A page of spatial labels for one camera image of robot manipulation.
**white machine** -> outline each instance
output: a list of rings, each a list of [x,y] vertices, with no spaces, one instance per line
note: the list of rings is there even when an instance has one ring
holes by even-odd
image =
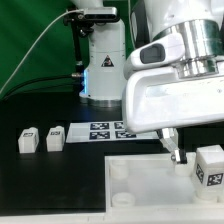
[[[104,19],[116,18],[117,10],[103,7],[103,0],[72,0],[84,17],[99,19],[91,27],[89,34],[90,63],[84,71],[81,102],[94,106],[114,107],[121,105],[122,92],[126,85],[123,76],[125,54],[125,26],[122,20],[101,22]]]
[[[172,128],[224,120],[223,12],[223,0],[138,2],[131,16],[138,48],[124,66],[122,110],[130,133],[161,130],[174,153]]]

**cable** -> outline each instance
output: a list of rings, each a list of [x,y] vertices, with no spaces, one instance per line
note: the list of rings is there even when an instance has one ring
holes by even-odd
[[[61,76],[52,76],[52,77],[42,77],[42,78],[37,78],[37,79],[32,79],[32,80],[28,80],[26,82],[23,82],[15,87],[13,87],[12,89],[10,89],[4,96],[3,99],[6,98],[8,95],[11,95],[13,92],[15,92],[16,90],[33,84],[33,83],[37,83],[37,82],[44,82],[44,81],[52,81],[52,80],[58,80],[58,79],[67,79],[67,78],[72,78],[71,75],[61,75]]]
[[[41,88],[29,89],[29,90],[25,90],[25,91],[10,94],[10,95],[4,97],[3,99],[1,99],[0,101],[6,101],[10,97],[15,96],[17,94],[21,94],[21,93],[28,93],[28,92],[32,92],[32,91],[44,90],[44,89],[50,89],[50,88],[57,88],[57,87],[62,87],[62,86],[74,86],[75,84],[76,83],[63,83],[63,84],[60,84],[60,85],[52,85],[52,86],[46,86],[46,87],[41,87]]]
[[[5,82],[5,84],[3,85],[3,87],[0,90],[0,96],[3,93],[3,91],[5,90],[5,88],[7,87],[7,85],[9,84],[9,82],[13,79],[13,77],[16,75],[16,73],[18,72],[18,70],[20,69],[20,67],[22,66],[22,64],[24,63],[24,61],[26,60],[26,58],[29,56],[29,54],[31,53],[31,51],[33,50],[33,48],[36,46],[36,44],[39,42],[39,40],[44,36],[44,34],[49,30],[49,28],[56,23],[59,19],[61,19],[62,17],[68,15],[68,14],[72,14],[75,12],[83,12],[82,9],[80,10],[72,10],[72,11],[68,11],[65,12],[63,14],[61,14],[60,16],[58,16],[55,20],[53,20],[46,28],[45,30],[39,35],[39,37],[35,40],[35,42],[33,43],[33,45],[30,47],[30,49],[27,51],[27,53],[25,54],[25,56],[23,57],[23,59],[20,61],[20,63],[17,65],[16,69],[13,71],[13,73],[10,75],[10,77],[7,79],[7,81]]]
[[[133,34],[132,23],[131,23],[131,0],[128,0],[128,19],[129,19],[129,28],[131,33],[131,42],[132,42],[133,48],[135,49],[134,34]]]

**black marking on cube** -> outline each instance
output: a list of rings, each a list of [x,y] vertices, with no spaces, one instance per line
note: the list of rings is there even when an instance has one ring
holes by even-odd
[[[200,180],[200,182],[203,183],[204,172],[203,172],[202,168],[199,166],[199,164],[197,164],[196,175],[198,176],[198,179]]]
[[[127,131],[115,131],[115,134],[118,139],[137,138],[136,135],[129,134]]]
[[[222,183],[222,179],[223,173],[209,175],[207,186],[219,185]]]
[[[98,131],[98,132],[90,132],[89,140],[103,140],[110,139],[109,131]]]
[[[109,123],[107,122],[90,124],[90,130],[107,130],[107,129],[109,129]]]
[[[124,129],[124,123],[121,122],[114,122],[114,128],[115,129]]]
[[[33,136],[33,133],[24,133],[23,134],[23,137],[32,137]]]
[[[51,135],[60,135],[60,131],[52,131]]]

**black cable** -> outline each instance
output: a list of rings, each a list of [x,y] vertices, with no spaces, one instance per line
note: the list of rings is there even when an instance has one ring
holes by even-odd
[[[8,96],[5,96],[5,97],[3,97],[3,99],[1,101],[6,101],[10,97],[15,96],[17,94],[21,94],[21,93],[28,93],[28,92],[32,92],[32,91],[44,90],[44,89],[50,89],[50,88],[57,88],[57,87],[62,87],[62,86],[74,86],[75,84],[79,85],[79,83],[63,83],[63,84],[60,84],[60,85],[53,85],[53,86],[46,86],[46,87],[40,87],[40,88],[24,90],[24,91],[21,91],[21,92],[12,93],[12,94],[10,94]]]
[[[3,100],[5,98],[7,98],[9,95],[11,95],[13,92],[15,92],[16,90],[33,84],[33,83],[37,83],[37,82],[44,82],[44,81],[52,81],[52,80],[58,80],[58,79],[68,79],[68,78],[72,78],[71,75],[60,75],[60,76],[52,76],[52,77],[42,77],[42,78],[37,78],[37,79],[31,79],[28,80],[26,82],[23,82],[19,85],[16,85],[15,87],[13,87],[12,89],[10,89],[9,91],[6,92],[6,94],[3,96]]]

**white box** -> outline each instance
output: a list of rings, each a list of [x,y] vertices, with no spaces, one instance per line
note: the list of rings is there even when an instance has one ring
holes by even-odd
[[[51,128],[47,136],[47,151],[60,152],[65,142],[65,130],[61,126]]]
[[[20,153],[34,153],[39,143],[37,128],[24,129],[18,140]]]

